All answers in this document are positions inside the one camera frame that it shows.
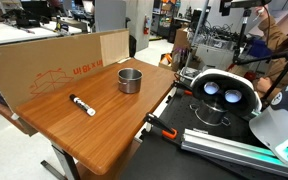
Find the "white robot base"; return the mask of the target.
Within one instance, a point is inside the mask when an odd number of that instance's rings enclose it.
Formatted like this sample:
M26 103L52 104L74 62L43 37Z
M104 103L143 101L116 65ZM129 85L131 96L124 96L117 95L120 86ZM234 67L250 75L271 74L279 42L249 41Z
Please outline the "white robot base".
M249 126L252 133L288 165L288 86L260 115L250 120Z

